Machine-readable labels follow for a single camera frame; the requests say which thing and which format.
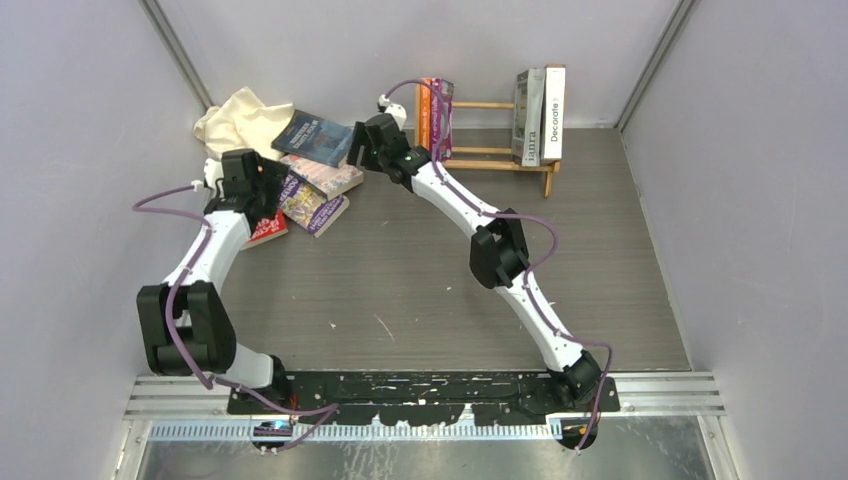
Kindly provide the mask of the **dark blue book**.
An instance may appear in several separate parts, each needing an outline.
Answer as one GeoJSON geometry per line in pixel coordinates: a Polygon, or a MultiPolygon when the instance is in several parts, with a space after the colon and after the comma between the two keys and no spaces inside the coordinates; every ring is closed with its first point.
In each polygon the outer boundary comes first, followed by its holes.
{"type": "Polygon", "coordinates": [[[325,166],[338,168],[350,151],[353,129],[295,109],[271,147],[325,166]]]}

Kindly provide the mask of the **floral white book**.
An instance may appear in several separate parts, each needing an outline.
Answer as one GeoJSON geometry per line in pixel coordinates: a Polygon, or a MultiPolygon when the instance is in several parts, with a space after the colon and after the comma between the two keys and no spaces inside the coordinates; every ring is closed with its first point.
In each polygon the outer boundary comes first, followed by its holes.
{"type": "Polygon", "coordinates": [[[345,162],[332,167],[297,155],[285,155],[280,161],[327,200],[343,195],[364,182],[363,172],[345,162]]]}

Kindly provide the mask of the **purple yellow treehouse book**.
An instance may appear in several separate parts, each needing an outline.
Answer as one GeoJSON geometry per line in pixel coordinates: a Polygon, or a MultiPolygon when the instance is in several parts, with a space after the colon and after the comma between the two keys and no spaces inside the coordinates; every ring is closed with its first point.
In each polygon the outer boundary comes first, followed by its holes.
{"type": "Polygon", "coordinates": [[[282,187],[280,207],[285,216],[314,238],[320,237],[349,207],[345,195],[326,199],[304,180],[289,174],[282,187]]]}

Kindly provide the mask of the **orange treehouse book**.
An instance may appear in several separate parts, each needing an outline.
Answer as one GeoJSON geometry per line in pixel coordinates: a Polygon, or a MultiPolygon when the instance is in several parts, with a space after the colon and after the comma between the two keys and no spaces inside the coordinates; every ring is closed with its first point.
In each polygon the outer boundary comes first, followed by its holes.
{"type": "Polygon", "coordinates": [[[416,93],[416,141],[417,144],[430,150],[430,123],[431,123],[431,90],[432,79],[423,77],[417,86],[416,93]]]}

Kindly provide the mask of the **purple cartoon book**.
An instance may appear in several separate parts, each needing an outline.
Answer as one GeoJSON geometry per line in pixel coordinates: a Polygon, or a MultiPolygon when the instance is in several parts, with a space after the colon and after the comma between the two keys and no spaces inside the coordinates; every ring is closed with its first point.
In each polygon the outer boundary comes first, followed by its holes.
{"type": "Polygon", "coordinates": [[[439,160],[452,156],[452,114],[454,84],[444,78],[429,78],[430,85],[439,92],[435,95],[430,89],[428,147],[439,152],[439,160]]]}

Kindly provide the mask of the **grey ianra book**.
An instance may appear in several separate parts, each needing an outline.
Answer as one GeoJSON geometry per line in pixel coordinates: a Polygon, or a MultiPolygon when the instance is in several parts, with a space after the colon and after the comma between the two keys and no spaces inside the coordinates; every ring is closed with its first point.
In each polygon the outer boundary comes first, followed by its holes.
{"type": "Polygon", "coordinates": [[[511,153],[522,167],[541,165],[539,132],[543,113],[545,70],[529,68],[517,75],[511,153]]]}

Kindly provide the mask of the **wooden book rack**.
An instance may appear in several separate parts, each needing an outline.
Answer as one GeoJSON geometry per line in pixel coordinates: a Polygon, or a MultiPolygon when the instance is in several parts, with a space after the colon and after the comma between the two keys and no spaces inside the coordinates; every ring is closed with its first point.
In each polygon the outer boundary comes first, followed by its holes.
{"type": "MultiPolygon", "coordinates": [[[[430,90],[438,95],[439,92],[435,90],[430,85],[430,90]]],[[[453,127],[452,127],[452,156],[442,161],[445,167],[447,168],[455,168],[455,169],[465,169],[465,170],[487,170],[487,171],[521,171],[521,172],[538,172],[543,175],[543,196],[545,198],[549,197],[553,190],[553,180],[554,175],[559,172],[560,163],[564,157],[565,153],[565,110],[567,104],[567,88],[565,93],[565,107],[564,107],[564,117],[563,117],[563,150],[562,150],[562,158],[560,160],[556,160],[550,163],[542,162],[542,122],[543,115],[542,113],[542,121],[539,132],[539,153],[541,159],[541,165],[538,167],[522,167],[518,165],[512,157],[511,153],[511,138],[512,138],[512,126],[513,126],[513,109],[514,109],[514,95],[513,100],[510,102],[465,102],[458,101],[455,99],[455,90],[453,96],[453,113],[456,110],[498,110],[498,111],[509,111],[511,113],[511,124],[509,127],[509,132],[506,137],[508,140],[508,144],[506,146],[460,146],[453,139],[453,127]]],[[[414,109],[414,118],[415,118],[415,130],[416,130],[416,102],[414,109]]]]}

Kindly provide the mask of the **white Decorate book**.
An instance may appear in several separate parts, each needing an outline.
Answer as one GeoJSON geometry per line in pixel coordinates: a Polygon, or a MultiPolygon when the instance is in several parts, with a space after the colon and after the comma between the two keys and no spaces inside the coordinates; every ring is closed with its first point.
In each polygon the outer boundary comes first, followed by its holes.
{"type": "Polygon", "coordinates": [[[543,163],[550,163],[562,158],[566,93],[564,64],[548,64],[545,67],[544,88],[541,159],[543,163]]]}

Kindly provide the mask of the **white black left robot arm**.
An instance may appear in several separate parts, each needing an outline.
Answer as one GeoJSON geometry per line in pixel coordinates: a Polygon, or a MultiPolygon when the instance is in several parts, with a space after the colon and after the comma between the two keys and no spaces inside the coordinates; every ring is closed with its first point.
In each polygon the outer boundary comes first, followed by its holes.
{"type": "Polygon", "coordinates": [[[202,214],[182,212],[200,230],[178,266],[136,296],[150,370],[195,376],[206,388],[221,383],[252,395],[265,411],[285,409],[292,397],[282,361],[242,345],[219,294],[238,253],[257,228],[279,214],[288,175],[285,165],[248,148],[230,150],[204,164],[191,189],[212,197],[202,214]]]}

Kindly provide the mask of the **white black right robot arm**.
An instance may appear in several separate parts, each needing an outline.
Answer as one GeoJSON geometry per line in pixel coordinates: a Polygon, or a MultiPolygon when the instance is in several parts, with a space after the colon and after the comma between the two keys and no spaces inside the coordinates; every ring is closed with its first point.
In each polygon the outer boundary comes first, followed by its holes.
{"type": "Polygon", "coordinates": [[[534,340],[558,403],[577,411],[592,400],[606,375],[544,297],[530,261],[525,216],[499,210],[474,195],[425,148],[411,146],[388,113],[355,124],[348,160],[385,174],[445,214],[470,241],[474,278],[507,302],[534,340]]]}

